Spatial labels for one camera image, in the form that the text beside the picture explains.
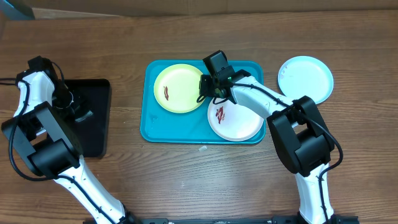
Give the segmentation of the green rimmed plate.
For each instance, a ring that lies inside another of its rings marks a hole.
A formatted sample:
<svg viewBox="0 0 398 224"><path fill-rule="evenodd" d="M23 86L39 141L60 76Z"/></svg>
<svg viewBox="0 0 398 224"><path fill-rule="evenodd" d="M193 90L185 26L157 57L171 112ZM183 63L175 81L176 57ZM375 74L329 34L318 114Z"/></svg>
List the green rimmed plate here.
<svg viewBox="0 0 398 224"><path fill-rule="evenodd" d="M188 113L201 103L199 84L203 73L193 65L179 63L163 69L154 83L154 96L163 109L173 113Z"/></svg>

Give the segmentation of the light blue plate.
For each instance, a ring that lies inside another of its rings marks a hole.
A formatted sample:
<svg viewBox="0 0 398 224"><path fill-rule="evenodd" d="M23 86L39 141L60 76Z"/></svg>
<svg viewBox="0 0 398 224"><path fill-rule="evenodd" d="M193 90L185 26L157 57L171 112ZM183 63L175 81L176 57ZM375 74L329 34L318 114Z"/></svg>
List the light blue plate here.
<svg viewBox="0 0 398 224"><path fill-rule="evenodd" d="M334 78L331 70L319 59L296 56L281 66L277 76L279 89L292 99L310 97L316 104L332 94Z"/></svg>

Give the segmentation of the green scrubbing sponge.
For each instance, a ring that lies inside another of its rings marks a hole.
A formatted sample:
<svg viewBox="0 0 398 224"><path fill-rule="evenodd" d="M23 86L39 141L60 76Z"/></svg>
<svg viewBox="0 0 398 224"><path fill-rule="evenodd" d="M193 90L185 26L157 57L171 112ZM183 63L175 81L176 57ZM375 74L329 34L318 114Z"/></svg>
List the green scrubbing sponge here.
<svg viewBox="0 0 398 224"><path fill-rule="evenodd" d="M82 116L76 118L75 121L76 121L77 123L80 123L80 122L84 121L85 119L89 118L89 117L92 116L92 115L93 115L92 111L88 111L88 112L86 112L84 115L82 115Z"/></svg>

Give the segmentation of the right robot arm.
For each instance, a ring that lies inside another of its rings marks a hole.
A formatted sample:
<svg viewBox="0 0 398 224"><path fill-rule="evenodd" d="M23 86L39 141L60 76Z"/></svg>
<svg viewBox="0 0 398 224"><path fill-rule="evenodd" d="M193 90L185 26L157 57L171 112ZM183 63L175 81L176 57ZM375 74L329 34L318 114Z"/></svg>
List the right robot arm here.
<svg viewBox="0 0 398 224"><path fill-rule="evenodd" d="M259 83L249 72L236 71L218 50L203 59L207 75L200 78L198 101L206 97L244 106L266 119L276 153L296 178L299 217L305 223L332 223L328 193L331 152L342 150L329 132L315 102L308 96L291 100Z"/></svg>

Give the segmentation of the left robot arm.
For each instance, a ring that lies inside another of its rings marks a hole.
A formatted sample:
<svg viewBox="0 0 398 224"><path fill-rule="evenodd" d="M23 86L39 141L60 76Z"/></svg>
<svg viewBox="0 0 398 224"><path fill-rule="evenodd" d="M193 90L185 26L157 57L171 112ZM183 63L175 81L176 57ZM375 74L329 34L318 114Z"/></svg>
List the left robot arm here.
<svg viewBox="0 0 398 224"><path fill-rule="evenodd" d="M111 86L107 79L67 80L41 56L6 79L20 91L13 118L1 125L13 169L33 182L54 180L92 215L93 223L135 223L88 168L85 157L106 152Z"/></svg>

